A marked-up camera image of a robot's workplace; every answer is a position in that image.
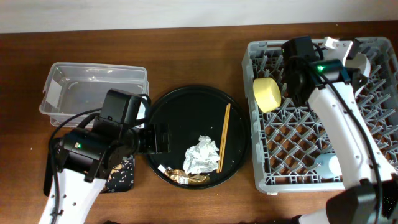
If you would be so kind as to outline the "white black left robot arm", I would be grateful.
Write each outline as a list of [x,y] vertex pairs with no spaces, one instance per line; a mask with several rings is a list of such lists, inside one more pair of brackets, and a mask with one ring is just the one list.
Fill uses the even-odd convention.
[[148,95],[110,89],[101,108],[48,143],[52,184],[41,223],[84,223],[125,157],[170,152],[168,124],[152,123]]

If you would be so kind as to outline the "grey plate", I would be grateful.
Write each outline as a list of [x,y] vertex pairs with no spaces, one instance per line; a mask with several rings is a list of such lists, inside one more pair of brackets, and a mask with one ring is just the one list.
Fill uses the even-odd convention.
[[345,67],[351,77],[354,97],[357,98],[364,86],[368,83],[371,64],[365,54],[358,53],[354,59],[347,59]]

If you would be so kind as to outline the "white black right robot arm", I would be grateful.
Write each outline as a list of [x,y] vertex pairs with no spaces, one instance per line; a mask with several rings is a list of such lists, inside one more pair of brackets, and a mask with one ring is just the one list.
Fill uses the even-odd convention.
[[374,142],[356,104],[370,74],[358,39],[311,37],[282,44],[284,79],[295,106],[308,104],[338,158],[345,191],[324,209],[292,223],[389,223],[397,221],[397,173]]

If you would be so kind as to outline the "light blue cup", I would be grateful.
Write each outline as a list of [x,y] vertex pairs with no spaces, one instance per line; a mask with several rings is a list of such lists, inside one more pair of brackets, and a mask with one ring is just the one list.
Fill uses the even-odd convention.
[[315,172],[324,179],[339,177],[342,174],[336,154],[320,154],[314,161]]

